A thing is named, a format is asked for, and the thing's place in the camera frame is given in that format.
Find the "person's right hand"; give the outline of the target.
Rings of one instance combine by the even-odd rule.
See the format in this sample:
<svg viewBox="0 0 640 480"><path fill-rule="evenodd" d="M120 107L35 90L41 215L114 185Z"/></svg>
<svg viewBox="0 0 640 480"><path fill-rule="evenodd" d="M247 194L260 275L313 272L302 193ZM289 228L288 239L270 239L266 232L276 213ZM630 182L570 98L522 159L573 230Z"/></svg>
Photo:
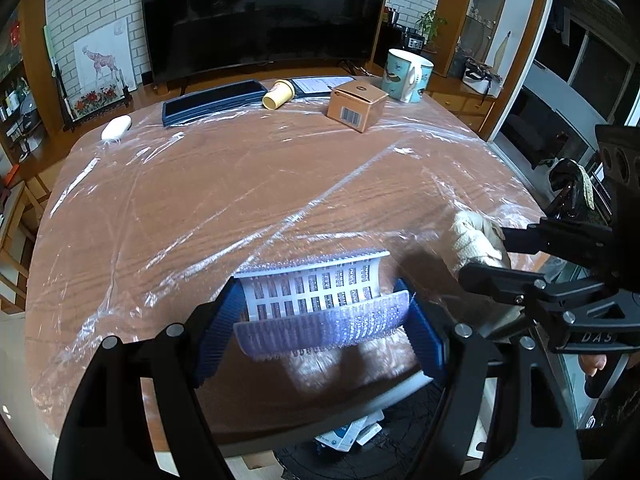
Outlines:
<svg viewBox="0 0 640 480"><path fill-rule="evenodd" d="M580 356L578 361L580 368L588 377L593 377L606 367L606 356L604 354L587 354L586 356Z"/></svg>

